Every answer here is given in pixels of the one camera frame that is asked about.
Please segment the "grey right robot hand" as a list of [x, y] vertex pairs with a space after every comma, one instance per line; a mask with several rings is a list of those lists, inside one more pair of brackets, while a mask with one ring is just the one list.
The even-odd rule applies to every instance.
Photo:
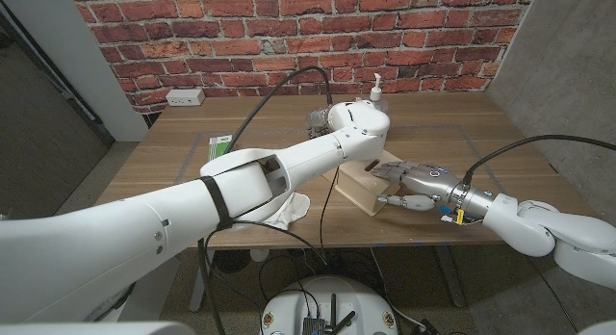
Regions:
[[411, 195], [380, 194], [378, 201], [415, 211], [431, 210], [438, 201], [461, 206], [469, 191], [453, 173], [426, 164], [389, 162], [374, 168], [371, 174], [403, 184], [412, 192]]

